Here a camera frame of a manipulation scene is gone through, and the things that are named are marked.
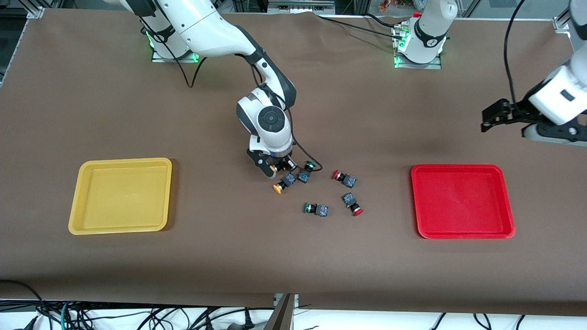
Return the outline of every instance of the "table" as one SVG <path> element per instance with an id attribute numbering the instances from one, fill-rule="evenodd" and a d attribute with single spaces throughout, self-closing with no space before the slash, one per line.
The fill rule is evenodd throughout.
<path id="1" fill-rule="evenodd" d="M 0 89 L 2 278 L 46 299 L 263 306 L 296 292 L 313 308 L 586 314 L 586 150 L 525 140 L 521 125 L 480 133 L 481 111 L 508 95 L 507 22 L 455 21 L 443 69 L 409 70 L 393 67 L 386 37 L 313 14 L 227 20 L 296 85 L 296 137 L 325 171 L 277 195 L 251 164 L 234 112 L 254 88 L 241 58 L 209 59 L 188 89 L 175 64 L 150 62 L 131 13 L 48 9 Z M 549 22 L 516 23 L 518 96 L 571 52 Z M 168 228 L 71 235 L 80 165 L 135 157 L 176 164 Z M 515 237 L 421 238 L 409 182 L 419 163 L 500 166 Z M 336 169 L 357 177 L 360 217 L 343 207 Z M 329 217 L 302 213 L 306 201 Z"/>

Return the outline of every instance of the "white floor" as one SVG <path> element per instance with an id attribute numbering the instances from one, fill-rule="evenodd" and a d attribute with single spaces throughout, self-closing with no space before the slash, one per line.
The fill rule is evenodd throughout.
<path id="1" fill-rule="evenodd" d="M 221 314 L 237 308 L 222 308 L 214 312 L 212 316 Z M 144 314 L 128 316 L 117 319 L 100 319 L 94 321 L 95 328 L 98 330 L 135 330 L 142 320 L 150 312 L 148 309 L 113 309 L 105 311 L 92 311 L 90 317 L 126 315 L 144 311 Z M 190 319 L 193 321 L 204 308 L 185 309 Z M 307 330 L 318 326 L 316 330 L 429 330 L 432 328 L 439 313 L 412 313 L 412 312 L 365 312 L 365 311 L 325 311 L 325 310 L 305 310 L 297 309 L 293 321 L 293 330 Z M 36 312 L 4 312 L 0 313 L 0 329 L 14 330 L 24 328 L 28 322 L 36 315 Z M 271 311 L 251 311 L 253 323 L 259 326 L 256 329 L 262 329 L 262 323 L 269 319 Z M 481 314 L 478 315 L 481 322 L 485 319 Z M 514 330 L 515 323 L 519 315 L 489 314 L 492 330 Z M 175 330 L 186 329 L 187 319 L 183 313 L 177 311 L 168 318 L 174 325 Z M 215 330 L 225 330 L 231 323 L 244 323 L 244 313 L 235 313 L 219 318 L 213 321 Z M 61 329 L 56 322 L 53 323 L 56 330 Z M 47 318 L 39 317 L 35 330 L 49 330 Z M 442 320 L 438 330 L 483 330 L 475 320 L 472 314 L 447 314 Z M 522 321 L 519 330 L 583 330 L 587 329 L 587 317 L 571 316 L 535 316 L 528 315 Z"/>

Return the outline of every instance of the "power cord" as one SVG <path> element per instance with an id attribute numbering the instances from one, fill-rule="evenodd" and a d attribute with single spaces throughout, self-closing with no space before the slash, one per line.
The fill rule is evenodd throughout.
<path id="1" fill-rule="evenodd" d="M 520 315 L 518 322 L 515 324 L 515 330 L 519 330 L 519 325 L 522 323 L 522 320 L 526 317 L 526 315 Z"/>
<path id="2" fill-rule="evenodd" d="M 255 84 L 257 85 L 257 87 L 259 87 L 260 89 L 270 93 L 271 95 L 277 97 L 285 106 L 285 110 L 288 112 L 288 117 L 289 117 L 289 128 L 291 129 L 291 135 L 292 135 L 292 140 L 294 144 L 296 144 L 298 146 L 298 148 L 306 154 L 306 156 L 308 156 L 308 158 L 310 158 L 314 163 L 316 163 L 316 165 L 318 165 L 320 168 L 312 170 L 312 172 L 318 172 L 321 171 L 322 169 L 324 169 L 324 167 L 322 166 L 322 164 L 320 164 L 319 161 L 317 161 L 314 157 L 312 157 L 312 155 L 310 153 L 308 153 L 306 151 L 306 149 L 303 148 L 303 146 L 301 144 L 299 144 L 298 140 L 295 138 L 294 133 L 294 119 L 292 118 L 292 111 L 291 109 L 288 107 L 288 105 L 285 103 L 285 100 L 277 93 L 275 93 L 274 91 L 272 91 L 269 88 L 266 88 L 266 85 L 261 86 L 259 85 L 259 82 L 257 81 L 257 76 L 255 76 L 255 69 L 257 69 L 254 65 L 251 65 L 251 73 L 253 74 L 253 79 L 255 79 Z"/>
<path id="3" fill-rule="evenodd" d="M 210 321 L 210 316 L 206 315 L 206 330 L 214 330 L 212 326 L 212 321 Z"/>
<path id="4" fill-rule="evenodd" d="M 402 38 L 400 36 L 390 35 L 390 34 L 387 34 L 387 33 L 379 32 L 379 31 L 375 31 L 375 30 L 371 30 L 371 29 L 366 29 L 366 28 L 363 28 L 361 26 L 356 26 L 356 25 L 345 23 L 345 22 L 337 21 L 337 20 L 332 19 L 332 18 L 322 17 L 322 16 L 318 16 L 318 17 L 320 17 L 322 19 L 325 19 L 326 21 L 331 21 L 331 22 L 334 22 L 334 23 L 338 23 L 338 24 L 349 26 L 351 28 L 355 28 L 355 29 L 359 29 L 359 30 L 363 30 L 363 31 L 375 33 L 375 34 L 382 35 L 382 36 L 387 36 L 387 37 L 390 37 L 392 39 L 401 39 Z"/>
<path id="5" fill-rule="evenodd" d="M 251 330 L 254 327 L 255 327 L 255 324 L 251 320 L 251 313 L 249 313 L 249 310 L 247 308 L 245 308 L 245 329 Z"/>
<path id="6" fill-rule="evenodd" d="M 226 315 L 234 314 L 234 313 L 244 312 L 244 311 L 246 311 L 246 310 L 249 310 L 249 311 L 271 310 L 271 311 L 272 311 L 272 310 L 273 310 L 273 308 L 266 308 L 266 307 L 255 307 L 255 308 L 242 308 L 242 309 L 236 309 L 236 310 L 234 310 L 234 311 L 230 311 L 230 312 L 222 313 L 222 314 L 220 314 L 220 315 L 216 315 L 215 317 L 213 317 L 213 318 L 210 318 L 210 320 L 207 320 L 207 321 L 206 321 L 204 324 L 201 324 L 201 325 L 199 325 L 199 326 L 197 326 L 197 327 L 195 327 L 195 328 L 190 328 L 190 329 L 193 329 L 193 330 L 200 330 L 202 327 L 204 327 L 204 326 L 207 326 L 208 324 L 211 324 L 211 323 L 212 323 L 212 321 L 214 321 L 215 319 L 221 318 L 221 317 L 223 317 L 223 316 L 226 316 Z"/>
<path id="7" fill-rule="evenodd" d="M 140 330 L 145 324 L 149 323 L 153 317 L 155 315 L 157 315 L 158 313 L 160 313 L 163 310 L 163 308 L 158 308 L 155 311 L 152 311 L 142 322 L 141 324 L 139 324 L 139 327 L 137 328 L 137 330 Z"/>
<path id="8" fill-rule="evenodd" d="M 432 328 L 430 328 L 430 330 L 437 330 L 438 326 L 440 325 L 440 322 L 442 322 L 442 319 L 446 316 L 446 313 L 442 313 L 440 314 L 440 316 L 438 317 L 438 319 L 436 320 L 436 323 L 434 324 L 434 326 Z"/>
<path id="9" fill-rule="evenodd" d="M 489 317 L 487 317 L 487 314 L 485 313 L 483 313 L 483 316 L 487 321 L 487 326 L 485 326 L 483 323 L 481 323 L 481 321 L 479 321 L 479 319 L 477 318 L 477 313 L 473 313 L 473 318 L 475 319 L 475 322 L 477 322 L 477 324 L 479 324 L 485 330 L 491 330 L 491 322 L 489 322 Z"/>
<path id="10" fill-rule="evenodd" d="M 31 286 L 29 286 L 28 284 L 23 283 L 23 282 L 20 282 L 20 281 L 15 281 L 15 280 L 0 280 L 0 283 L 14 284 L 14 285 L 18 285 L 20 287 L 26 288 L 28 291 L 30 291 L 31 293 L 33 293 L 33 295 L 37 298 L 37 300 L 43 306 L 43 309 L 45 310 L 45 312 L 48 315 L 50 315 L 50 309 L 45 304 L 45 301 L 43 300 L 43 298 L 41 298 L 41 296 L 35 291 L 35 289 L 31 288 Z M 53 330 L 53 322 L 51 322 L 51 320 L 49 320 L 49 328 L 51 330 Z"/>
<path id="11" fill-rule="evenodd" d="M 187 319 L 187 328 L 186 329 L 188 329 L 191 325 L 190 317 L 187 315 L 187 313 L 184 311 L 183 308 L 180 308 L 180 311 L 185 315 L 185 318 Z"/>
<path id="12" fill-rule="evenodd" d="M 524 4 L 526 0 L 521 0 L 518 3 L 518 6 L 515 8 L 512 17 L 510 18 L 510 22 L 508 23 L 508 28 L 505 30 L 505 37 L 504 37 L 504 65 L 505 65 L 505 74 L 508 76 L 508 83 L 510 84 L 510 94 L 512 96 L 512 104 L 514 105 L 516 111 L 522 118 L 526 118 L 526 115 L 520 111 L 518 105 L 516 104 L 515 100 L 515 91 L 514 91 L 514 80 L 512 78 L 512 74 L 510 72 L 510 64 L 508 63 L 508 41 L 510 39 L 510 31 L 512 28 L 512 24 L 514 24 L 515 16 L 518 14 L 520 7 Z"/>
<path id="13" fill-rule="evenodd" d="M 208 322 L 209 321 L 209 318 L 210 318 L 210 314 L 213 313 L 214 311 L 216 311 L 217 309 L 218 309 L 218 307 L 208 307 L 202 314 L 200 314 L 200 316 L 198 316 L 195 319 L 194 323 L 192 323 L 187 328 L 187 330 L 193 330 L 196 327 L 196 325 L 198 323 L 200 323 L 200 321 L 202 321 L 203 319 L 205 319 L 206 322 Z"/>
<path id="14" fill-rule="evenodd" d="M 163 323 L 162 323 L 162 322 L 169 322 L 169 321 L 167 321 L 167 320 L 165 320 L 165 319 L 166 319 L 166 318 L 167 318 L 169 315 L 171 315 L 172 313 L 174 313 L 174 312 L 176 312 L 176 311 L 178 311 L 178 310 L 180 310 L 180 308 L 174 308 L 174 309 L 172 309 L 170 312 L 168 312 L 167 314 L 163 315 L 163 317 L 161 317 L 161 318 L 158 318 L 158 317 L 156 317 L 156 315 L 155 315 L 155 316 L 153 316 L 153 320 L 154 320 L 153 324 L 154 324 L 154 325 L 153 325 L 152 329 L 156 329 L 156 328 L 157 328 L 159 325 L 161 325 L 161 326 L 163 327 L 163 329 L 165 329 L 165 326 L 163 325 Z"/>
<path id="15" fill-rule="evenodd" d="M 30 322 L 29 322 L 29 323 L 28 323 L 28 324 L 25 326 L 25 328 L 24 328 L 23 330 L 33 330 L 33 329 L 34 329 L 34 327 L 35 327 L 35 322 L 36 322 L 36 319 L 37 319 L 38 317 L 39 317 L 39 316 L 35 316 L 35 317 L 34 317 L 34 318 L 33 318 L 33 319 L 32 319 L 32 320 L 31 320 L 31 321 L 30 321 Z"/>
<path id="16" fill-rule="evenodd" d="M 161 39 L 161 36 L 159 36 L 157 34 L 157 32 L 155 32 L 151 26 L 149 26 L 149 24 L 147 22 L 145 22 L 145 20 L 142 17 L 139 17 L 139 19 L 141 20 L 141 22 L 144 24 L 144 26 L 146 26 L 146 28 L 149 30 L 149 32 L 153 35 L 153 37 L 156 39 L 156 41 L 158 43 L 163 44 L 163 46 L 165 46 L 165 48 L 167 49 L 167 51 L 169 52 L 169 54 L 171 54 L 171 56 L 173 57 L 173 60 L 177 63 L 177 65 L 180 67 L 181 70 L 181 74 L 184 77 L 185 80 L 185 84 L 189 87 L 189 88 L 193 88 L 194 84 L 195 84 L 195 79 L 198 76 L 198 72 L 200 71 L 200 67 L 202 66 L 202 64 L 204 63 L 204 61 L 207 58 L 202 58 L 202 60 L 200 61 L 200 63 L 198 64 L 198 67 L 196 68 L 195 72 L 194 72 L 194 77 L 191 80 L 191 84 L 188 82 L 187 80 L 187 75 L 185 74 L 185 71 L 183 69 L 183 67 L 181 66 L 180 61 L 177 59 L 177 57 L 175 56 L 175 54 L 173 54 L 173 52 L 171 51 L 171 49 L 167 46 L 167 43 Z"/>
<path id="17" fill-rule="evenodd" d="M 388 28 L 392 28 L 392 29 L 393 29 L 393 24 L 388 24 L 388 23 L 386 23 L 386 22 L 383 22 L 382 20 L 380 20 L 380 19 L 379 19 L 377 16 L 375 16 L 375 15 L 373 15 L 373 14 L 370 14 L 370 13 L 366 12 L 366 13 L 362 14 L 361 16 L 368 16 L 368 17 L 371 17 L 371 18 L 372 18 L 372 19 L 374 19 L 374 20 L 375 20 L 377 23 L 379 23 L 379 24 L 381 24 L 381 25 L 383 25 L 383 26 L 386 26 L 386 27 L 388 27 Z"/>
<path id="18" fill-rule="evenodd" d="M 159 4 L 159 1 L 153 1 L 155 3 L 155 6 L 157 7 L 157 9 L 159 9 L 159 11 L 161 12 L 161 14 L 163 14 L 163 17 L 165 17 L 165 19 L 167 20 L 167 22 L 169 22 L 169 18 L 167 17 L 167 14 L 165 14 L 165 12 L 163 11 L 163 8 L 161 8 L 161 5 Z"/>

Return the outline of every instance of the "robot end effector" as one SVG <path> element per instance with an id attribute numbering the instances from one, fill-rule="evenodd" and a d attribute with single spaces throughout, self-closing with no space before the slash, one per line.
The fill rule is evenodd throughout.
<path id="1" fill-rule="evenodd" d="M 587 0 L 571 0 L 572 23 L 581 46 L 570 60 L 533 87 L 523 100 L 500 99 L 483 110 L 481 131 L 499 124 L 529 123 L 522 136 L 535 141 L 587 146 Z"/>

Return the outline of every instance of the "black cable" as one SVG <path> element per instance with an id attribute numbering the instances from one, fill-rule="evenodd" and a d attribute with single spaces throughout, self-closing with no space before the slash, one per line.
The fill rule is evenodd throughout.
<path id="1" fill-rule="evenodd" d="M 266 86 L 261 86 L 259 85 L 259 82 L 257 81 L 257 76 L 255 76 L 255 71 L 253 70 L 254 65 L 251 65 L 251 73 L 253 74 L 253 79 L 255 80 L 255 84 L 257 85 L 257 87 L 259 87 L 260 89 L 274 95 L 275 97 L 277 97 L 285 106 L 285 110 L 288 112 L 288 117 L 289 117 L 289 128 L 291 131 L 291 135 L 292 135 L 292 140 L 293 143 L 296 144 L 298 146 L 298 148 L 306 154 L 306 156 L 308 156 L 312 161 L 314 161 L 314 163 L 316 163 L 316 165 L 320 166 L 320 168 L 312 170 L 312 172 L 318 172 L 321 171 L 322 169 L 324 169 L 324 167 L 322 166 L 322 164 L 320 164 L 319 161 L 317 161 L 314 157 L 312 157 L 312 155 L 310 153 L 308 153 L 306 151 L 306 149 L 303 148 L 303 146 L 301 144 L 299 144 L 298 140 L 295 138 L 294 133 L 294 119 L 292 118 L 292 111 L 291 109 L 288 107 L 288 105 L 285 103 L 285 100 L 277 93 L 275 93 L 274 91 L 272 91 L 269 88 L 266 88 Z"/>
<path id="2" fill-rule="evenodd" d="M 86 311 L 82 311 L 82 312 L 83 312 L 84 315 L 87 316 L 87 312 Z M 94 320 L 97 320 L 97 319 L 125 318 L 125 317 L 128 317 L 128 316 L 135 316 L 135 315 L 145 314 L 145 313 L 149 313 L 149 312 L 147 312 L 147 311 L 145 311 L 145 312 L 136 312 L 136 313 L 132 313 L 132 314 L 116 315 L 116 316 L 99 316 L 99 317 L 96 317 L 96 318 L 86 318 L 85 320 L 87 320 L 87 321 L 94 321 Z"/>
<path id="3" fill-rule="evenodd" d="M 141 324 L 139 324 L 139 327 L 137 328 L 137 330 L 140 330 L 145 324 L 150 322 L 150 320 L 152 320 L 153 317 L 155 315 L 157 315 L 159 312 L 161 312 L 162 310 L 163 310 L 163 308 L 159 308 L 159 309 L 149 313 L 149 315 L 141 322 Z"/>
<path id="4" fill-rule="evenodd" d="M 299 312 L 299 313 L 297 313 L 297 314 L 294 314 L 294 316 L 298 316 L 298 315 L 300 315 L 300 314 L 307 313 L 307 312 L 309 312 L 310 310 L 311 310 L 311 309 L 309 309 L 309 310 L 307 310 L 307 311 Z"/>
<path id="5" fill-rule="evenodd" d="M 161 37 L 151 28 L 151 26 L 149 26 L 149 24 L 147 22 L 145 22 L 145 20 L 142 17 L 139 17 L 139 19 L 141 20 L 141 22 L 144 24 L 144 26 L 147 27 L 147 29 L 153 34 L 153 37 L 156 38 L 156 41 L 158 43 L 163 44 L 163 46 L 165 46 L 165 48 L 167 49 L 167 51 L 169 52 L 169 54 L 171 54 L 171 56 L 173 57 L 173 60 L 177 63 L 177 65 L 180 67 L 181 70 L 181 74 L 184 77 L 185 80 L 185 84 L 189 87 L 192 88 L 194 87 L 194 82 L 195 82 L 195 78 L 198 75 L 198 71 L 200 70 L 200 66 L 202 65 L 202 63 L 204 63 L 206 58 L 202 58 L 202 61 L 200 62 L 200 64 L 198 64 L 198 68 L 195 70 L 194 73 L 194 77 L 192 78 L 192 82 L 191 85 L 187 80 L 187 75 L 185 74 L 185 71 L 183 69 L 183 67 L 181 66 L 180 61 L 177 59 L 177 57 L 175 56 L 175 54 L 173 54 L 173 52 L 171 51 L 171 49 L 169 49 L 169 47 L 167 46 L 167 44 L 161 39 Z"/>
<path id="6" fill-rule="evenodd" d="M 153 1 L 155 2 L 155 6 L 157 6 L 157 8 L 159 9 L 159 11 L 161 12 L 161 14 L 163 14 L 163 17 L 165 17 L 165 19 L 167 20 L 167 22 L 169 22 L 169 24 L 171 25 L 171 22 L 169 21 L 169 19 L 167 18 L 167 15 L 165 14 L 165 12 L 163 11 L 163 8 L 161 8 L 161 5 L 159 4 L 159 1 Z"/>
<path id="7" fill-rule="evenodd" d="M 239 312 L 244 312 L 245 310 L 249 310 L 249 311 L 260 311 L 260 310 L 273 310 L 274 308 L 266 308 L 266 307 L 255 307 L 255 308 L 243 308 L 243 309 L 236 309 L 234 311 L 230 311 L 230 312 L 226 312 L 226 313 L 222 313 L 220 315 L 216 315 L 213 318 L 210 318 L 209 321 L 206 321 L 205 323 L 199 325 L 196 329 L 194 330 L 200 330 L 202 327 L 206 326 L 208 323 L 212 323 L 213 320 L 217 319 L 217 318 L 221 318 L 223 316 L 226 315 L 230 315 L 230 314 L 234 314 L 234 313 L 239 313 Z"/>
<path id="8" fill-rule="evenodd" d="M 374 20 L 375 20 L 377 23 L 379 23 L 379 24 L 381 24 L 381 25 L 383 25 L 383 26 L 386 26 L 386 27 L 388 27 L 388 28 L 392 28 L 392 29 L 393 29 L 393 24 L 388 24 L 388 23 L 386 23 L 386 22 L 383 22 L 382 20 L 380 20 L 380 19 L 379 19 L 377 16 L 375 16 L 375 15 L 373 15 L 373 14 L 370 14 L 370 13 L 366 12 L 366 13 L 362 14 L 361 16 L 368 16 L 368 17 L 371 17 L 371 18 L 372 18 L 372 19 L 374 19 Z"/>
<path id="9" fill-rule="evenodd" d="M 212 321 L 210 321 L 210 316 L 206 315 L 206 330 L 214 330 L 214 327 L 212 326 Z"/>
<path id="10" fill-rule="evenodd" d="M 436 320 L 436 323 L 434 324 L 434 326 L 432 328 L 430 328 L 430 330 L 436 330 L 436 329 L 438 329 L 438 326 L 440 325 L 440 322 L 442 322 L 442 319 L 445 316 L 446 316 L 446 313 L 440 314 L 439 318 Z"/>
<path id="11" fill-rule="evenodd" d="M 255 327 L 255 324 L 251 320 L 251 313 L 249 313 L 249 309 L 248 308 L 245 308 L 245 325 L 244 325 L 244 328 L 246 330 L 251 330 L 254 327 Z"/>
<path id="12" fill-rule="evenodd" d="M 487 321 L 487 326 L 485 326 L 483 323 L 481 323 L 481 321 L 479 321 L 479 319 L 477 318 L 477 313 L 473 313 L 473 318 L 475 319 L 475 322 L 477 322 L 477 324 L 479 324 L 485 330 L 491 330 L 491 322 L 489 322 L 489 317 L 487 317 L 487 314 L 485 314 L 485 313 L 483 313 L 483 316 L 485 317 L 485 320 Z"/>
<path id="13" fill-rule="evenodd" d="M 510 84 L 510 94 L 512 96 L 512 103 L 514 104 L 514 107 L 515 107 L 516 111 L 520 114 L 520 116 L 522 116 L 523 118 L 526 118 L 526 115 L 523 114 L 522 111 L 520 111 L 518 105 L 516 104 L 515 91 L 514 91 L 514 80 L 512 79 L 512 74 L 510 72 L 510 64 L 508 63 L 508 41 L 510 39 L 510 30 L 512 28 L 512 24 L 514 23 L 515 16 L 518 14 L 518 11 L 519 11 L 520 7 L 522 7 L 522 5 L 524 4 L 524 1 L 526 1 L 526 0 L 521 0 L 518 3 L 518 6 L 515 8 L 514 13 L 512 14 L 512 17 L 510 18 L 510 22 L 508 23 L 508 28 L 507 28 L 507 30 L 505 30 L 504 65 L 505 65 L 505 73 L 508 76 L 508 83 Z"/>
<path id="14" fill-rule="evenodd" d="M 23 330 L 33 330 L 35 328 L 36 319 L 38 319 L 38 318 L 39 318 L 38 315 L 35 316 L 34 318 L 32 318 Z"/>
<path id="15" fill-rule="evenodd" d="M 359 30 L 363 30 L 363 31 L 367 31 L 367 32 L 375 33 L 375 34 L 378 34 L 378 35 L 388 36 L 388 37 L 390 37 L 390 38 L 392 38 L 392 39 L 401 39 L 401 38 L 402 38 L 402 37 L 400 37 L 400 36 L 397 36 L 397 35 L 389 35 L 389 34 L 387 34 L 387 33 L 382 33 L 382 32 L 378 32 L 378 31 L 374 31 L 374 30 L 370 30 L 370 29 L 362 28 L 362 27 L 360 27 L 360 26 L 356 26 L 356 25 L 352 25 L 352 24 L 344 23 L 344 22 L 337 21 L 337 20 L 335 20 L 335 19 L 331 19 L 331 18 L 328 18 L 328 17 L 322 17 L 322 16 L 318 16 L 318 17 L 320 17 L 320 18 L 322 18 L 322 19 L 325 19 L 325 20 L 327 20 L 327 21 L 331 21 L 331 22 L 334 22 L 334 23 L 338 23 L 338 24 L 346 25 L 346 26 L 349 26 L 349 27 L 351 27 L 351 28 L 355 28 L 355 29 L 359 29 Z"/>
<path id="16" fill-rule="evenodd" d="M 49 327 L 50 327 L 50 329 L 53 329 L 52 328 L 53 327 L 53 322 L 52 321 L 55 321 L 57 323 L 59 323 L 61 321 L 61 320 L 57 319 L 55 316 L 51 315 L 50 312 L 45 311 L 42 307 L 37 307 L 36 308 L 36 311 L 37 311 L 37 313 L 39 313 L 39 314 L 41 314 L 41 315 L 49 318 Z"/>
<path id="17" fill-rule="evenodd" d="M 200 321 L 202 321 L 205 317 L 209 316 L 212 312 L 218 310 L 219 307 L 208 307 L 204 312 L 202 312 L 202 314 L 200 314 L 200 316 L 198 316 L 194 323 L 192 323 L 190 325 L 190 327 L 187 330 L 193 330 L 198 323 L 200 323 Z"/>
<path id="18" fill-rule="evenodd" d="M 198 67 L 195 69 L 194 72 L 194 77 L 191 79 L 191 85 L 187 85 L 189 88 L 193 88 L 194 84 L 195 84 L 195 78 L 198 76 L 198 72 L 200 71 L 200 66 L 202 66 L 202 64 L 204 63 L 204 61 L 207 58 L 202 58 L 202 60 L 199 62 Z"/>
<path id="19" fill-rule="evenodd" d="M 82 328 L 80 326 L 80 320 L 79 319 L 72 319 L 71 314 L 66 311 L 65 313 L 65 324 L 68 325 L 66 328 L 67 329 L 73 329 L 73 330 L 88 330 L 88 327 L 86 325 L 84 325 L 84 328 Z"/>
<path id="20" fill-rule="evenodd" d="M 19 285 L 21 287 L 26 288 L 31 293 L 33 293 L 33 295 L 39 300 L 39 302 L 41 303 L 41 305 L 43 306 L 43 308 L 45 309 L 47 314 L 49 314 L 49 308 L 45 304 L 45 301 L 43 300 L 43 298 L 41 298 L 41 296 L 35 291 L 35 289 L 31 288 L 28 284 L 20 282 L 20 281 L 15 281 L 15 280 L 0 280 L 0 283 L 15 284 L 15 285 Z M 53 330 L 53 322 L 51 322 L 51 320 L 49 320 L 49 327 L 51 330 Z"/>
<path id="21" fill-rule="evenodd" d="M 180 308 L 180 311 L 185 315 L 185 318 L 187 318 L 187 327 L 186 327 L 186 329 L 189 329 L 190 328 L 190 325 L 191 325 L 190 316 L 187 315 L 187 313 L 185 312 L 185 310 L 183 308 Z"/>
<path id="22" fill-rule="evenodd" d="M 176 312 L 176 311 L 178 311 L 178 310 L 179 310 L 179 308 L 174 308 L 174 309 L 172 309 L 170 312 L 168 312 L 167 314 L 163 315 L 163 317 L 161 317 L 160 319 L 159 319 L 159 318 L 156 318 L 156 319 L 158 320 L 158 323 L 157 323 L 157 324 L 155 324 L 155 326 L 153 327 L 153 329 L 156 329 L 156 328 L 157 328 L 157 325 L 158 325 L 158 324 L 161 324 L 161 322 L 162 322 L 163 320 L 165 320 L 165 318 L 166 318 L 166 317 L 168 317 L 170 314 L 172 314 L 173 312 Z"/>
<path id="23" fill-rule="evenodd" d="M 93 329 L 94 328 L 94 320 L 87 317 L 87 312 L 84 311 L 83 309 L 78 309 L 78 311 L 77 311 L 77 324 L 79 324 L 80 320 L 86 329 Z"/>
<path id="24" fill-rule="evenodd" d="M 520 315 L 518 322 L 515 324 L 515 330 L 519 330 L 519 325 L 522 323 L 522 320 L 526 317 L 526 315 Z"/>
<path id="25" fill-rule="evenodd" d="M 161 327 L 163 328 L 163 330 L 167 330 L 167 328 L 165 328 L 165 326 L 163 325 L 163 322 L 169 324 L 171 326 L 171 330 L 174 330 L 173 323 L 171 323 L 171 321 L 168 321 L 166 319 L 162 319 L 161 320 Z"/>
<path id="26" fill-rule="evenodd" d="M 259 75 L 259 81 L 263 82 L 263 76 L 261 75 L 261 73 L 259 72 L 259 69 L 256 66 L 252 66 L 253 68 L 255 68 L 255 71 L 257 72 L 257 74 Z"/>

